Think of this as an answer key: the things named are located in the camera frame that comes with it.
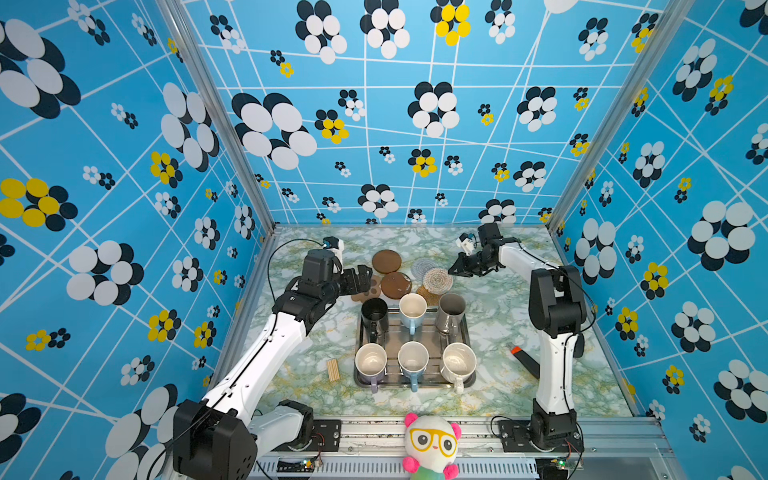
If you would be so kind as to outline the metal serving tray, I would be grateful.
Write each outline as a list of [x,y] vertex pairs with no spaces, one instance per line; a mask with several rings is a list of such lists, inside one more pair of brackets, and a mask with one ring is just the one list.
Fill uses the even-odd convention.
[[465,315],[445,317],[436,307],[402,310],[374,299],[359,314],[353,378],[376,393],[473,386],[479,360]]

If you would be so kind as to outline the black mug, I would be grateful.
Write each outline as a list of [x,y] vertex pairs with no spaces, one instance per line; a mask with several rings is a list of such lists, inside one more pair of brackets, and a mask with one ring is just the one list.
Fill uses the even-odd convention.
[[388,305],[381,298],[366,300],[361,308],[361,321],[369,343],[382,344],[389,332]]

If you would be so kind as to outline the light blue mug front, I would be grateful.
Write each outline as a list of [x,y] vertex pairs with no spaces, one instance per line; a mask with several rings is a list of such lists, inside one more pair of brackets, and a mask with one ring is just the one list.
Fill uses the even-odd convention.
[[430,356],[427,347],[418,341],[406,342],[400,347],[397,360],[411,391],[417,392],[419,381],[429,365]]

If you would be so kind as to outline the embroidered white fabric coaster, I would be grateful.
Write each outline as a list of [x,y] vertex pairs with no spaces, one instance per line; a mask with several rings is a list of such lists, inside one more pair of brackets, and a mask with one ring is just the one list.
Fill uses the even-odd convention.
[[422,296],[426,300],[427,305],[429,307],[436,307],[439,305],[441,294],[435,294],[429,291],[424,286],[419,286],[418,289],[416,290],[416,293]]

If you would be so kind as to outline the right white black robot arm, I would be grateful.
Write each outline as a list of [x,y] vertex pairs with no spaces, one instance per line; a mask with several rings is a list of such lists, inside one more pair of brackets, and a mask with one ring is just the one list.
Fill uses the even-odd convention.
[[587,302],[578,270],[551,264],[505,237],[495,223],[463,233],[448,273],[482,277],[507,268],[528,281],[528,315],[540,338],[538,389],[533,401],[531,442],[550,450],[578,431],[572,395],[573,360],[583,350]]

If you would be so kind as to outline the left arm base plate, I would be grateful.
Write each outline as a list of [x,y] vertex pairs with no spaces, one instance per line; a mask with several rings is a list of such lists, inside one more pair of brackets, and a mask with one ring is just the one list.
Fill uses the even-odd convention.
[[277,452],[338,452],[342,433],[339,419],[314,420],[311,431],[298,443],[284,443],[275,448]]

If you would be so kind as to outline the paw shaped wooden coaster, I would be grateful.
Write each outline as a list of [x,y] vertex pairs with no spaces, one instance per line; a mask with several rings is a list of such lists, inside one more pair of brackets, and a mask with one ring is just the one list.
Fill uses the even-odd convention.
[[371,280],[370,288],[362,293],[358,293],[351,296],[351,300],[354,302],[364,303],[367,300],[379,298],[381,295],[381,289],[376,279]]

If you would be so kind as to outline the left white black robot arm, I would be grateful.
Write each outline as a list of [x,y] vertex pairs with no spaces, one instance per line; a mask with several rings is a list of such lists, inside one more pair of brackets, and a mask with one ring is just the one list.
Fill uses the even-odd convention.
[[201,400],[179,405],[168,444],[175,472],[192,479],[245,479],[262,455],[309,442],[311,407],[284,400],[261,416],[255,411],[285,360],[337,300],[369,290],[371,268],[344,267],[343,250],[342,240],[326,237],[321,248],[308,251],[301,274],[276,298],[252,346]]

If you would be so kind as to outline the grey blue crochet coaster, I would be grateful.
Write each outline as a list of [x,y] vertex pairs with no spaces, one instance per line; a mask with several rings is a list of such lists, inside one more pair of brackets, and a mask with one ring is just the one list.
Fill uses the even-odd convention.
[[411,273],[413,277],[422,282],[425,275],[432,269],[438,268],[439,265],[436,261],[429,258],[419,258],[415,260],[411,266]]

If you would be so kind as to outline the small wooden block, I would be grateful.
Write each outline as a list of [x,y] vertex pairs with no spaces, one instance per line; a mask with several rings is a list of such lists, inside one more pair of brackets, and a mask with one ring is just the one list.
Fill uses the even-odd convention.
[[330,382],[337,382],[340,380],[340,369],[336,359],[330,359],[326,362],[328,379]]

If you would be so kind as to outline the aluminium front rail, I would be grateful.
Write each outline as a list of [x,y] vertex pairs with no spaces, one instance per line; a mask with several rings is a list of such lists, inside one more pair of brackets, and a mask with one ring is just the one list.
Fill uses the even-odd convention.
[[278,444],[276,422],[205,420],[171,442],[194,479],[682,479],[658,421],[586,419],[548,447],[520,420],[320,419]]

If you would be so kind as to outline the stainless steel cup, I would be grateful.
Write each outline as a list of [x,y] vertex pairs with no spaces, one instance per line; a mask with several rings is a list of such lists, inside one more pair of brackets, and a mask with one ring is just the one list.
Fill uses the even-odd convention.
[[445,335],[457,335],[466,310],[465,299],[455,293],[445,293],[438,301],[435,328]]

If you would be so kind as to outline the white mug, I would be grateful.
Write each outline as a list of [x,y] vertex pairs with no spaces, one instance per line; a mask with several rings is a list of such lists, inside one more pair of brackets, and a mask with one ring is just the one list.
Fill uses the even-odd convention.
[[477,358],[474,350],[461,342],[450,343],[443,350],[440,373],[456,393],[464,393],[467,379],[476,371]]

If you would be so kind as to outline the light blue mug rear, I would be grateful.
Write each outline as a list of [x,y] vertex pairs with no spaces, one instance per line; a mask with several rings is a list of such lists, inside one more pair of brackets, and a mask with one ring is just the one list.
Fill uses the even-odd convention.
[[399,311],[403,317],[403,324],[409,329],[410,336],[414,336],[416,330],[422,325],[427,308],[426,299],[418,293],[408,293],[399,300]]

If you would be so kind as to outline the scratched round wooden coaster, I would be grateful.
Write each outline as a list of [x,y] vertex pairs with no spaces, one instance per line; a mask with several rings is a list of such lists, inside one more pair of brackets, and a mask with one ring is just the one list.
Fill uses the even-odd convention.
[[412,291],[412,280],[402,272],[391,272],[381,280],[381,292],[386,297],[399,300]]

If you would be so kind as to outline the purple mug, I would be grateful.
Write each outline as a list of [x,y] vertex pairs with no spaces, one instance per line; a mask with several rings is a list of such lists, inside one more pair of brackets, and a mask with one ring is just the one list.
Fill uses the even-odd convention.
[[370,387],[373,394],[378,392],[379,384],[386,375],[387,362],[386,350],[376,343],[361,346],[355,355],[358,376]]

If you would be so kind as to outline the woven rattan coaster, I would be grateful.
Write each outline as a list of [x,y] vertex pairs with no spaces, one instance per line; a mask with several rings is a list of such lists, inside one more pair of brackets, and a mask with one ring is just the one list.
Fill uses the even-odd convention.
[[453,277],[446,269],[436,267],[425,273],[422,284],[430,293],[443,295],[451,290]]

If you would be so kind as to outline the panda plush toy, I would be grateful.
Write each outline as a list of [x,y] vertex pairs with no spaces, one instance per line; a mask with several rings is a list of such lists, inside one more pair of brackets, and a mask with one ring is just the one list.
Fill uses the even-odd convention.
[[459,424],[438,416],[405,416],[405,450],[403,468],[413,480],[454,480],[459,475],[455,464],[458,441],[462,437]]

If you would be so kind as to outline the dark round wooden coaster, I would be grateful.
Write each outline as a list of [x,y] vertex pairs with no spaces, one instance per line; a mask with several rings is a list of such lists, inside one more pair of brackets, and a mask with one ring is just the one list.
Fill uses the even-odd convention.
[[398,271],[401,265],[401,256],[391,249],[380,250],[372,257],[373,268],[383,275]]

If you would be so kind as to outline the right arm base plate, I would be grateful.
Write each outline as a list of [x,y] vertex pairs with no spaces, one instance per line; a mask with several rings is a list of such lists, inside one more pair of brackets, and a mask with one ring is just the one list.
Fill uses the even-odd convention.
[[579,431],[545,435],[539,425],[531,427],[529,422],[506,417],[493,421],[492,432],[501,441],[505,453],[552,452],[565,456],[580,453],[584,447],[584,437]]

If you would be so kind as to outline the black orange utility knife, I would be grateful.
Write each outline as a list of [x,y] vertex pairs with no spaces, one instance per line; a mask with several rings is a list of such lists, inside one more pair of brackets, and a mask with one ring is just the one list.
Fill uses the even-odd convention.
[[513,357],[536,379],[540,379],[540,364],[519,346],[510,349]]

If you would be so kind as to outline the light blue mug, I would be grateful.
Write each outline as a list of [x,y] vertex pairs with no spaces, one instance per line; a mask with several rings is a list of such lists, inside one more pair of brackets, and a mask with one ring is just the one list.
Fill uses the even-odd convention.
[[427,347],[418,341],[406,342],[400,347],[397,360],[411,391],[417,392],[419,381],[429,365],[430,356]]
[[410,336],[414,336],[416,330],[422,325],[427,308],[426,299],[418,293],[408,293],[399,300],[399,311],[403,317],[403,324],[409,329]]

